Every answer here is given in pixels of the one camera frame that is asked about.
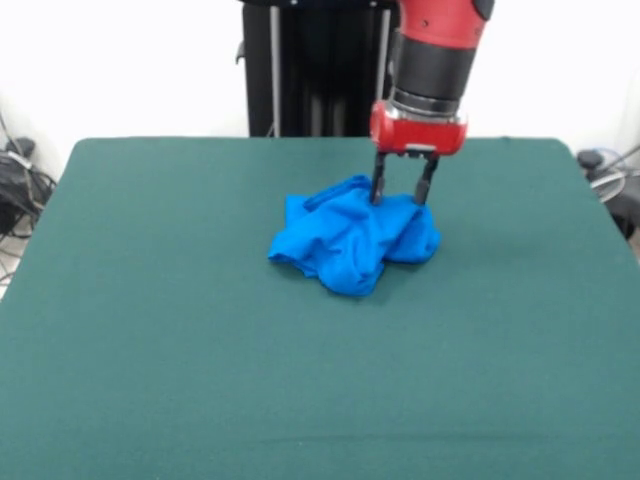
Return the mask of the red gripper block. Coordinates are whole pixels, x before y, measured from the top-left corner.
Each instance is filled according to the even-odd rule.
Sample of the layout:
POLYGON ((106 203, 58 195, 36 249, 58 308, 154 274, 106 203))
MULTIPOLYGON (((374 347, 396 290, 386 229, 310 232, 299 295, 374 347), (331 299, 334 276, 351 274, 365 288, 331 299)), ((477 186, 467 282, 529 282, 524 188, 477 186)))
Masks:
MULTIPOLYGON (((419 152, 454 155, 464 144, 467 127, 467 119, 458 114, 421 116, 399 109, 391 101, 376 101, 370 117, 370 137, 378 150, 372 174, 370 203, 379 204, 382 200, 387 154, 419 152)), ((438 157, 426 158, 414 192, 413 201, 416 205, 426 204, 438 166, 438 157)))

